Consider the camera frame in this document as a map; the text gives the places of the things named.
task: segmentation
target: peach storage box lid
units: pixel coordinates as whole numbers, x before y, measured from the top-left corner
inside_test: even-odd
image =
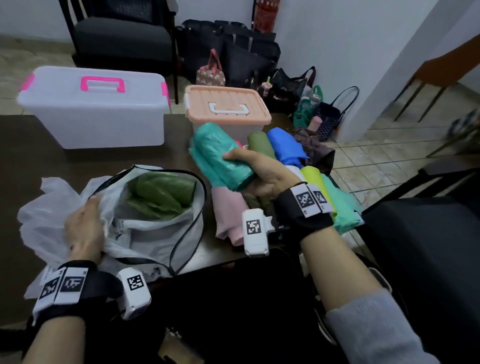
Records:
[[[267,125],[272,121],[258,92],[246,88],[191,85],[185,90],[185,108],[194,123]]]

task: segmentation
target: storage box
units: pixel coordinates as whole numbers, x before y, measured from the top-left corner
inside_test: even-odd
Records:
[[[53,66],[37,68],[17,102],[65,149],[161,145],[170,104],[156,73]]]
[[[246,88],[191,85],[185,90],[185,108],[194,132],[213,122],[241,145],[272,121],[258,92]]]

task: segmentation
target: black chair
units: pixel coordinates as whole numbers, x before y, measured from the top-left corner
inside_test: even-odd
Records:
[[[173,74],[178,104],[175,0],[70,0],[76,24],[69,0],[59,3],[77,67]]]
[[[480,156],[445,157],[365,210],[357,228],[402,292],[425,349],[442,363],[472,363],[480,354],[479,186]]]

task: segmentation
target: hand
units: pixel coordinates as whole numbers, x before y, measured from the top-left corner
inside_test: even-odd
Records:
[[[105,242],[98,205],[100,198],[92,196],[65,220],[65,238],[70,245],[70,260],[91,260],[100,263]]]
[[[276,198],[283,191],[301,182],[295,173],[278,160],[253,150],[235,148],[222,157],[226,160],[243,160],[257,173],[259,178],[246,189],[246,192],[254,196]]]

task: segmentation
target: pink folded cloth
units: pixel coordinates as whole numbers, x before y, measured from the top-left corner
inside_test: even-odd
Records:
[[[241,215],[248,206],[240,192],[232,192],[227,187],[212,188],[213,211],[216,220],[216,237],[230,238],[234,246],[243,245]]]

